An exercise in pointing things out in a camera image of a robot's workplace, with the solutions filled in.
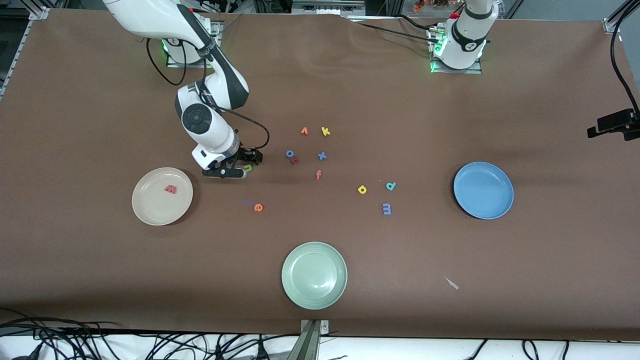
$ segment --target black cable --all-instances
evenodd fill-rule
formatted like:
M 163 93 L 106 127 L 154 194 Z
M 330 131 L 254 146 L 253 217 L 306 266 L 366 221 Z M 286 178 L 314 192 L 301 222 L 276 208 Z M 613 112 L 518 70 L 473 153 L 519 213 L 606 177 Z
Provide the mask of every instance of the black cable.
M 113 355 L 113 357 L 116 358 L 116 360 L 121 360 L 115 353 L 115 351 L 113 351 L 113 349 L 111 348 L 111 345 L 109 345 L 109 342 L 107 341 L 107 339 L 105 338 L 105 335 L 102 334 L 102 329 L 100 328 L 100 324 L 96 323 L 95 324 L 96 328 L 98 329 L 98 336 L 102 339 L 102 342 L 107 346 L 107 348 L 109 349 L 109 351 L 111 352 L 111 354 Z
M 46 342 L 43 338 L 36 339 L 36 331 L 35 331 L 35 330 L 33 330 L 33 339 L 34 339 L 34 340 L 40 340 L 43 344 L 45 344 L 45 345 L 47 345 L 48 347 L 52 348 L 52 349 L 54 350 L 54 351 L 53 351 L 53 355 L 54 355 L 54 357 L 56 358 L 56 360 L 58 360 L 58 353 L 60 353 L 60 355 L 62 355 L 62 357 L 66 358 L 66 355 L 65 355 L 62 351 L 60 351 L 57 347 L 55 347 L 55 346 L 53 345 L 53 341 L 51 341 L 51 344 L 49 344 L 49 343 L 48 343 L 48 342 Z
M 233 342 L 235 340 L 238 340 L 242 335 L 236 335 L 234 336 L 231 340 L 227 341 L 226 343 L 224 343 L 224 345 L 222 345 L 222 351 L 227 351 L 227 349 L 229 348 L 229 346 L 231 346 L 231 344 L 233 344 Z
M 473 355 L 471 355 L 471 357 L 468 357 L 467 360 L 476 360 L 476 357 L 478 356 L 478 354 L 480 354 L 480 350 L 482 350 L 482 348 L 484 347 L 484 344 L 486 344 L 486 342 L 489 341 L 489 339 L 484 339 L 480 345 L 478 345 L 478 347 L 476 348 L 476 351 L 474 352 Z
M 564 351 L 562 353 L 562 360 L 566 360 L 566 353 L 569 352 L 569 340 L 565 340 L 566 345 L 564 346 Z
M 207 352 L 209 351 L 209 343 L 207 342 L 206 336 L 203 336 L 202 340 L 204 340 L 204 356 L 202 357 L 202 360 L 205 360 L 207 358 Z
M 156 338 L 156 339 L 160 338 L 160 337 L 159 337 L 159 335 L 141 335 L 141 334 L 136 334 L 135 332 L 126 331 L 125 329 L 123 329 L 123 331 L 125 331 L 127 334 L 131 334 L 131 335 L 134 335 L 134 336 L 138 336 L 138 337 L 140 337 L 140 338 Z M 199 350 L 199 351 L 205 352 L 207 355 L 211 355 L 211 356 L 213 356 L 213 355 L 215 355 L 215 354 L 216 354 L 215 352 L 203 351 L 203 350 L 202 350 L 201 348 L 199 348 L 199 347 L 196 347 L 196 346 L 193 346 L 193 345 L 189 345 L 189 344 L 185 344 L 185 343 L 179 342 L 179 341 L 177 341 L 177 340 L 168 339 L 168 338 L 164 338 L 164 339 L 165 339 L 167 342 L 169 342 L 169 343 L 176 343 L 176 344 L 178 344 L 178 345 L 183 345 L 183 346 L 188 347 L 188 348 L 193 348 L 193 349 L 195 349 L 195 350 Z
M 618 30 L 620 29 L 620 25 L 631 14 L 631 12 L 633 12 L 638 7 L 639 4 L 640 4 L 640 0 L 629 4 L 627 9 L 625 9 L 625 11 L 622 13 L 622 16 L 620 16 L 620 19 L 618 19 L 618 22 L 616 23 L 616 28 L 613 31 L 613 34 L 611 35 L 611 65 L 613 66 L 613 71 L 615 71 L 616 76 L 618 77 L 618 80 L 620 80 L 620 83 L 622 83 L 622 86 L 625 88 L 625 91 L 627 92 L 627 96 L 629 96 L 629 100 L 631 100 L 631 105 L 633 106 L 634 111 L 636 112 L 636 116 L 640 116 L 640 110 L 638 109 L 638 104 L 636 102 L 636 98 L 634 97 L 634 94 L 631 92 L 631 89 L 629 88 L 627 81 L 625 81 L 625 78 L 620 73 L 620 69 L 618 68 L 618 64 L 616 63 L 615 45 L 616 45 L 616 37 L 618 36 Z
M 220 12 L 220 10 L 218 10 L 218 9 L 214 8 L 213 6 L 211 6 L 211 5 L 209 5 L 209 4 L 205 4 L 205 3 L 204 3 L 204 0 L 198 0 L 198 2 L 200 3 L 200 6 L 202 6 L 202 7 L 206 6 L 206 7 L 208 7 L 209 9 L 211 9 L 211 10 L 213 10 L 213 11 L 217 12 L 217 13 L 219 13 L 219 12 Z
M 271 358 L 269 357 L 269 353 L 264 348 L 262 334 L 259 335 L 258 340 L 260 340 L 260 343 L 258 343 L 258 354 L 255 356 L 256 360 L 271 360 Z
M 23 316 L 23 318 L 19 318 L 19 319 L 16 319 L 16 320 L 5 322 L 3 325 L 17 324 L 17 323 L 21 323 L 23 321 L 30 321 L 30 322 L 33 322 L 33 323 L 40 322 L 43 327 L 44 327 L 44 322 L 61 322 L 61 323 L 70 323 L 72 325 L 80 326 L 82 329 L 84 329 L 84 331 L 87 333 L 87 335 L 89 335 L 89 337 L 91 337 L 92 343 L 93 343 L 93 347 L 97 349 L 97 345 L 96 345 L 95 341 L 93 340 L 91 332 L 89 331 L 90 328 L 87 326 L 88 323 L 77 322 L 75 320 L 69 320 L 69 319 L 51 318 L 51 317 L 46 317 L 46 316 L 32 317 L 32 316 L 26 316 L 25 314 L 22 314 L 22 313 L 20 313 L 18 311 L 14 311 L 14 310 L 11 310 L 11 309 L 6 309 L 6 308 L 0 308 L 0 309 L 5 310 L 5 311 L 10 311 L 10 312 L 13 312 L 13 313 L 16 313 L 16 314 L 19 314 L 19 315 Z M 94 322 L 92 324 L 94 324 L 97 327 L 99 327 L 99 322 Z M 94 358 L 96 358 L 98 360 L 102 360 L 100 355 L 96 354 L 93 351 L 93 349 L 91 348 L 91 346 L 87 346 L 87 348 L 89 349 L 89 352 L 91 352 L 91 354 L 92 354 L 92 356 Z
M 392 17 L 401 17 L 401 18 L 403 18 L 404 20 L 407 20 L 411 25 L 415 26 L 416 28 L 423 29 L 423 30 L 428 30 L 430 26 L 433 26 L 433 25 L 437 25 L 437 24 L 438 24 L 438 23 L 436 22 L 436 23 L 435 23 L 435 24 L 433 24 L 433 25 L 427 25 L 427 26 L 425 26 L 425 25 L 420 25 L 420 24 L 418 24 L 417 22 L 413 21 L 413 19 L 411 19 L 409 16 L 403 15 L 403 14 L 401 14 L 401 13 L 396 14 L 396 15 L 391 15 L 391 16 L 392 16 Z
M 218 340 L 216 341 L 216 350 L 213 353 L 206 354 L 203 360 L 209 360 L 214 356 L 216 356 L 217 358 L 218 356 L 222 355 L 222 346 L 224 345 L 220 345 L 220 339 L 222 339 L 222 334 L 218 335 Z
M 196 352 L 195 352 L 195 350 L 193 350 L 192 348 L 183 348 L 183 347 L 186 347 L 186 344 L 187 344 L 187 343 L 189 343 L 190 341 L 193 341 L 193 340 L 195 340 L 195 339 L 197 339 L 197 338 L 199 338 L 199 337 L 201 337 L 201 336 L 204 336 L 204 334 L 198 334 L 198 335 L 196 335 L 196 336 L 192 337 L 191 339 L 189 339 L 189 340 L 185 341 L 183 344 L 180 344 L 180 346 L 176 347 L 176 348 L 175 348 L 175 349 L 173 349 L 171 352 L 167 353 L 167 354 L 164 356 L 164 360 L 169 359 L 172 355 L 177 354 L 178 352 L 183 351 L 183 350 L 190 350 L 190 351 L 192 351 L 192 352 L 193 352 L 193 360 L 195 360 L 195 359 L 196 359 Z
M 2 311 L 6 311 L 9 313 L 14 313 L 17 315 L 22 316 L 22 318 L 16 319 L 16 320 L 11 320 L 9 322 L 5 322 L 0 324 L 0 328 L 6 328 L 6 327 L 18 327 L 18 328 L 26 328 L 26 329 L 38 329 L 40 330 L 40 340 L 42 341 L 42 343 L 44 343 L 45 345 L 47 345 L 48 347 L 52 348 L 54 350 L 54 353 L 56 354 L 56 358 L 58 357 L 58 353 L 60 353 L 60 355 L 62 355 L 65 359 L 67 358 L 67 356 L 60 351 L 55 344 L 53 343 L 53 339 L 52 338 L 45 338 L 44 336 L 42 336 L 42 333 L 46 333 L 48 336 L 50 336 L 51 334 L 56 335 L 58 338 L 66 341 L 73 349 L 74 351 L 74 356 L 76 357 L 80 357 L 83 360 L 87 360 L 87 356 L 84 353 L 84 351 L 82 350 L 82 348 L 79 348 L 66 334 L 64 334 L 61 331 L 54 331 L 52 328 L 46 327 L 44 324 L 44 321 L 50 321 L 50 322 L 61 322 L 61 323 L 72 323 L 75 325 L 80 325 L 81 327 L 87 328 L 87 326 L 84 323 L 81 322 L 76 322 L 73 320 L 67 320 L 67 319 L 59 319 L 59 318 L 48 318 L 48 317 L 32 317 L 32 316 L 28 316 L 25 313 L 22 313 L 18 310 L 13 310 L 13 309 L 8 309 L 7 307 L 0 307 L 0 310 Z
M 203 64 L 204 64 L 204 73 L 202 74 L 202 80 L 201 80 L 201 82 L 202 82 L 202 84 L 204 85 L 204 80 L 205 80 L 205 78 L 207 77 L 207 61 L 206 61 L 205 59 L 202 59 L 202 62 L 203 62 Z M 201 101 L 203 104 L 207 104 L 207 105 L 208 105 L 208 103 L 207 103 L 206 101 L 204 101 L 204 99 L 202 98 L 202 92 L 198 92 L 198 96 L 200 97 L 200 101 Z M 256 146 L 255 148 L 256 148 L 256 149 L 261 149 L 261 148 L 263 148 L 263 147 L 267 146 L 267 144 L 269 143 L 269 139 L 271 138 L 271 134 L 269 133 L 269 129 L 267 129 L 267 127 L 266 127 L 266 126 L 264 126 L 264 125 L 262 125 L 261 123 L 259 123 L 259 122 L 255 121 L 255 120 L 251 119 L 250 117 L 246 117 L 246 116 L 244 116 L 244 115 L 242 115 L 242 114 L 240 114 L 240 113 L 237 113 L 237 112 L 235 112 L 235 111 L 233 111 L 233 110 L 230 110 L 230 109 L 222 108 L 222 107 L 220 107 L 220 106 L 218 106 L 218 105 L 216 105 L 216 104 L 213 104 L 213 105 L 212 105 L 212 107 L 213 107 L 214 109 L 217 109 L 217 110 L 220 110 L 220 111 L 225 111 L 225 112 L 227 112 L 227 113 L 231 113 L 231 114 L 233 114 L 233 115 L 235 115 L 235 116 L 237 116 L 237 117 L 240 117 L 240 118 L 242 118 L 242 119 L 247 120 L 248 122 L 252 122 L 252 123 L 254 123 L 254 124 L 256 124 L 256 125 L 260 126 L 260 127 L 264 130 L 264 132 L 265 132 L 265 133 L 267 133 L 267 140 L 265 140 L 264 144 L 262 144 L 262 145 L 260 145 L 260 146 Z
M 527 351 L 527 346 L 526 346 L 527 343 L 531 343 L 531 346 L 533 347 L 533 352 L 536 356 L 535 358 L 529 355 L 529 352 Z M 538 356 L 538 348 L 536 348 L 536 344 L 534 344 L 532 340 L 522 340 L 522 351 L 524 351 L 524 354 L 529 358 L 529 360 L 540 360 L 540 357 Z
M 15 332 L 7 332 L 6 334 L 0 335 L 0 338 L 3 337 L 3 336 L 20 335 L 20 334 L 24 334 L 26 332 L 33 332 L 33 330 L 26 329 L 26 330 L 20 330 L 20 331 L 15 331 Z
M 162 78 L 164 80 L 166 80 L 167 83 L 173 85 L 173 86 L 178 86 L 180 84 L 182 84 L 182 82 L 184 81 L 184 76 L 187 74 L 187 52 L 184 49 L 184 43 L 181 42 L 182 44 L 182 55 L 184 57 L 184 68 L 182 69 L 182 77 L 180 78 L 180 81 L 177 83 L 174 83 L 173 81 L 169 80 L 163 73 L 162 71 L 160 71 L 160 69 L 158 68 L 158 66 L 156 65 L 156 63 L 154 62 L 153 57 L 151 57 L 151 51 L 149 50 L 149 42 L 151 41 L 150 38 L 147 38 L 147 55 L 149 55 L 149 60 L 151 60 L 151 64 L 153 64 L 153 66 L 156 68 L 156 71 L 158 71 L 158 74 L 160 74 L 160 76 L 162 76 Z
M 378 30 L 382 30 L 382 31 L 386 31 L 386 32 L 389 32 L 389 33 L 398 34 L 398 35 L 402 35 L 402 36 L 406 36 L 406 37 L 410 37 L 410 38 L 416 38 L 416 39 L 424 40 L 424 41 L 427 41 L 427 42 L 438 42 L 436 39 L 433 39 L 433 38 L 419 37 L 417 35 L 411 35 L 411 34 L 402 33 L 400 31 L 396 31 L 396 30 L 385 29 L 385 28 L 381 28 L 379 26 L 373 26 L 373 25 L 369 25 L 369 24 L 362 24 L 361 22 L 359 22 L 359 24 L 362 25 L 362 26 L 366 26 L 368 28 L 378 29 Z
M 516 12 L 518 12 L 518 10 L 520 9 L 520 6 L 522 5 L 522 3 L 524 3 L 524 0 L 516 0 L 517 3 L 511 5 L 511 9 L 509 9 L 509 12 L 507 13 L 507 19 L 513 19 L 513 17 L 516 15 Z
M 234 348 L 230 348 L 229 350 L 227 350 L 227 352 L 231 352 L 231 351 L 234 351 L 234 350 L 236 350 L 236 349 L 238 349 L 238 348 L 244 347 L 244 348 L 242 348 L 240 351 L 238 351 L 238 352 L 236 352 L 235 354 L 233 354 L 233 355 L 231 355 L 230 357 L 228 357 L 228 358 L 227 358 L 227 360 L 231 360 L 231 359 L 233 359 L 235 356 L 237 356 L 237 355 L 238 355 L 238 354 L 240 354 L 241 352 L 245 351 L 246 349 L 248 349 L 248 348 L 250 348 L 250 347 L 252 347 L 252 346 L 257 345 L 258 343 L 263 343 L 263 342 L 265 342 L 265 341 L 267 341 L 267 340 L 272 340 L 272 339 L 277 339 L 277 338 L 284 338 L 284 337 L 286 337 L 286 336 L 300 336 L 300 334 L 283 334 L 283 335 L 276 335 L 276 336 L 272 336 L 272 337 L 270 337 L 270 338 L 266 338 L 266 339 L 263 339 L 263 340 L 259 340 L 259 339 L 249 340 L 249 341 L 247 341 L 246 343 L 243 343 L 243 344 L 241 344 L 241 345 L 238 345 L 238 346 L 236 346 L 236 347 L 234 347 Z
M 80 349 L 82 349 L 83 347 L 85 347 L 85 346 L 86 346 L 86 347 L 87 347 L 87 349 L 89 350 L 89 352 L 91 353 L 91 356 L 92 356 L 92 357 L 94 357 L 94 358 L 96 358 L 96 359 L 98 359 L 98 360 L 102 360 L 102 357 L 100 356 L 100 352 L 98 352 L 98 354 L 96 354 L 96 353 L 93 351 L 93 349 L 91 348 L 91 346 L 89 346 L 89 344 L 88 344 L 88 341 L 87 341 L 88 339 L 87 339 L 87 338 L 84 338 L 84 337 L 82 337 L 82 336 L 76 336 L 75 338 L 72 338 L 72 339 L 76 341 L 76 344 L 78 345 L 78 347 L 79 347 Z
M 149 351 L 149 353 L 147 354 L 147 357 L 145 358 L 145 360 L 152 360 L 154 358 L 154 355 L 156 355 L 163 347 L 169 345 L 169 341 L 166 341 L 166 339 L 171 338 L 171 336 L 172 335 L 169 335 L 166 338 L 162 338 L 162 337 L 158 336 L 158 338 L 161 339 L 161 341 L 158 344 L 154 344 L 154 347 L 151 348 L 151 351 Z M 173 337 L 173 340 L 176 340 L 177 338 L 179 338 L 181 336 L 182 336 L 181 334 L 175 335 Z

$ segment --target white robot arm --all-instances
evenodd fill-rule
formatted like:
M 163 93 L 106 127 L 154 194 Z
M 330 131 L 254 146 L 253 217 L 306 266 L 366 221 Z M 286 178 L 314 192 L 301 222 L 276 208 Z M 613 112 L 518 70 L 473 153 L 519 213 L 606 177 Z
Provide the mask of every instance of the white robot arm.
M 496 0 L 467 0 L 460 17 L 442 24 L 444 37 L 433 55 L 452 69 L 466 69 L 482 56 L 489 29 L 498 17 Z
M 200 20 L 186 6 L 172 0 L 103 1 L 113 17 L 131 33 L 185 41 L 211 64 L 214 70 L 211 75 L 178 90 L 175 109 L 184 129 L 198 143 L 192 155 L 203 168 L 203 174 L 222 178 L 246 176 L 243 169 L 236 168 L 236 161 L 259 163 L 262 154 L 257 149 L 241 147 L 236 132 L 220 113 L 244 106 L 249 87 Z

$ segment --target table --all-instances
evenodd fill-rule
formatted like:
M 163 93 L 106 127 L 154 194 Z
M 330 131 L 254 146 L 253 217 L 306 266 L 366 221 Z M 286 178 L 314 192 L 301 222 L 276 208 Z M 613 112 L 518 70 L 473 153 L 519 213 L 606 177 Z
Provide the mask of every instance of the table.
M 177 88 L 145 44 L 108 12 L 52 10 L 0 102 L 0 304 L 137 329 L 287 333 L 322 318 L 355 336 L 637 339 L 640 142 L 586 138 L 597 117 L 628 107 L 610 38 L 598 22 L 526 20 L 496 22 L 491 38 L 481 76 L 432 74 L 419 40 L 332 15 L 241 16 L 223 50 L 250 86 L 240 112 L 271 142 L 247 179 L 223 181 L 199 174 Z M 244 143 L 263 141 L 225 118 Z M 456 171 L 479 160 L 515 187 L 497 220 L 468 216 L 451 193 Z M 171 226 L 131 209 L 134 185 L 158 167 L 194 184 Z M 314 240 L 349 270 L 321 311 L 280 285 L 288 252 Z

